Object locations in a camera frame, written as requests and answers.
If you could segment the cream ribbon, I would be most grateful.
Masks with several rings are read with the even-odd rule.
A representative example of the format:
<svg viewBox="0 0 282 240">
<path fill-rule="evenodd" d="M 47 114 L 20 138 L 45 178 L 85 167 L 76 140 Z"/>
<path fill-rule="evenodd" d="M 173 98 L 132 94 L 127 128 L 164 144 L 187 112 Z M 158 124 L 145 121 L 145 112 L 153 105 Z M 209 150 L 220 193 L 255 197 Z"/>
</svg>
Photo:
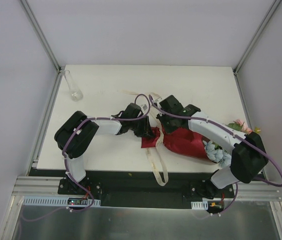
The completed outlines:
<svg viewBox="0 0 282 240">
<path fill-rule="evenodd" d="M 155 120 L 156 127 L 158 127 L 159 129 L 160 136 L 158 138 L 158 142 L 155 143 L 155 147 L 147 147 L 145 150 L 145 153 L 151 165 L 151 169 L 152 169 L 156 182 L 158 183 L 158 185 L 163 187 L 167 184 L 169 180 L 169 176 L 168 176 L 168 170 L 165 165 L 165 162 L 160 155 L 160 150 L 161 150 L 161 147 L 163 146 L 164 135 L 162 131 L 162 125 L 159 122 L 159 120 L 156 119 L 155 117 L 157 113 L 158 113 L 157 110 L 151 108 L 149 115 L 151 116 L 153 120 Z"/>
</svg>

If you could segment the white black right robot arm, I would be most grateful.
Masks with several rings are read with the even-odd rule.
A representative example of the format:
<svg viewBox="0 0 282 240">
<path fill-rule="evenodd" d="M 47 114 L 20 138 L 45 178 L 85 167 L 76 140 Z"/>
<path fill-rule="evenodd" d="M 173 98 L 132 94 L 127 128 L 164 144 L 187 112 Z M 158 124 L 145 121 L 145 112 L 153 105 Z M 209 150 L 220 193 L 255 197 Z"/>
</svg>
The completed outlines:
<svg viewBox="0 0 282 240">
<path fill-rule="evenodd" d="M 159 111 L 157 119 L 167 133 L 180 128 L 188 129 L 217 143 L 230 155 L 228 166 L 215 171 L 195 188 L 201 197 L 213 199 L 228 185 L 238 182 L 249 184 L 268 163 L 263 155 L 265 148 L 259 134 L 246 134 L 218 123 L 192 104 L 182 106 L 173 95 L 165 99 L 149 99 L 151 105 Z"/>
</svg>

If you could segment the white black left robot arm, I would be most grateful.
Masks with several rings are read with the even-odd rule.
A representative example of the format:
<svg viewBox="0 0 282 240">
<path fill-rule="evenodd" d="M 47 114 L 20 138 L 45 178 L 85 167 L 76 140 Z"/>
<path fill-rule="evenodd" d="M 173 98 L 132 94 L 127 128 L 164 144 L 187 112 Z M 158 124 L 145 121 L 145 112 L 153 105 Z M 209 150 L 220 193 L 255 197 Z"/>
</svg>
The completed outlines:
<svg viewBox="0 0 282 240">
<path fill-rule="evenodd" d="M 111 117 L 90 117 L 76 111 L 55 133 L 54 140 L 62 151 L 69 188 L 80 195 L 86 190 L 86 171 L 82 155 L 98 135 L 119 136 L 133 131 L 138 138 L 154 136 L 149 123 L 150 105 L 130 103 Z"/>
</svg>

